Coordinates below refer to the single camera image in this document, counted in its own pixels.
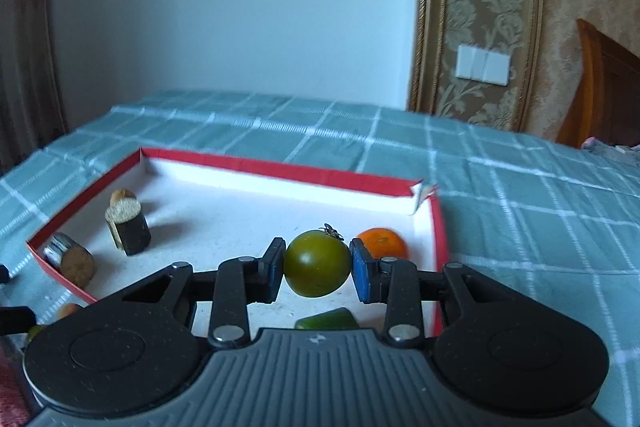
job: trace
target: brown curtain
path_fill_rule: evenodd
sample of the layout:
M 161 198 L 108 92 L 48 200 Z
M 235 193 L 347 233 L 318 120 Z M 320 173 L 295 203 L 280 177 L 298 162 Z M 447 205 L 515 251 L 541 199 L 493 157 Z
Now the brown curtain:
M 0 0 L 0 173 L 64 133 L 47 0 Z

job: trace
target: bed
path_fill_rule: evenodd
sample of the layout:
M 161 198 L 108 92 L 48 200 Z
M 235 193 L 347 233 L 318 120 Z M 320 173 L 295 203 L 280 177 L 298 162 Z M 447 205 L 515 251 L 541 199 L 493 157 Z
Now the bed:
M 583 19 L 578 31 L 583 74 L 557 142 L 640 144 L 640 58 Z
M 610 353 L 596 410 L 640 423 L 640 171 L 524 134 L 370 105 L 172 91 L 113 107 L 0 179 L 1 305 L 42 323 L 72 299 L 25 240 L 140 146 L 437 183 L 450 256 L 593 328 Z M 17 344 L 23 342 L 16 338 Z

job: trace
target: teal plaid bedsheet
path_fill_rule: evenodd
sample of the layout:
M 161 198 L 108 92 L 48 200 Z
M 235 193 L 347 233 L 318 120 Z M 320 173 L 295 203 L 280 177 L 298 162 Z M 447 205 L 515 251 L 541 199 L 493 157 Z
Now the teal plaid bedsheet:
M 30 306 L 46 323 L 72 300 L 24 242 L 141 145 L 437 183 L 452 258 L 593 328 L 610 353 L 596 409 L 615 426 L 640 424 L 640 170 L 370 105 L 164 92 L 114 107 L 0 180 L 0 262 L 15 276 L 2 305 Z

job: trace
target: gold wall trim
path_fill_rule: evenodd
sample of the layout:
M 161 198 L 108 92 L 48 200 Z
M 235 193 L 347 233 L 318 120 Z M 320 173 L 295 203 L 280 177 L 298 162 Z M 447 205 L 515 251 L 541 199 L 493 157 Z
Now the gold wall trim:
M 526 50 L 526 62 L 522 71 L 522 83 L 518 94 L 518 101 L 513 111 L 513 120 L 511 129 L 523 131 L 526 120 L 527 111 L 529 109 L 531 90 L 538 65 L 538 54 L 540 52 L 540 33 L 542 31 L 542 10 L 544 0 L 531 0 L 529 10 L 529 25 L 524 42 L 528 42 Z
M 440 75 L 447 0 L 418 0 L 410 96 L 407 109 L 433 113 Z

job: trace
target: orange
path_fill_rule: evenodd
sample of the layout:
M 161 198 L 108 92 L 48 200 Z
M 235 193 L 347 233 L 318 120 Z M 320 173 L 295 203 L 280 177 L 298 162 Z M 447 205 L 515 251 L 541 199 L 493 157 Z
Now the orange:
M 374 259 L 398 257 L 409 259 L 409 249 L 404 239 L 390 229 L 369 229 L 358 235 Z

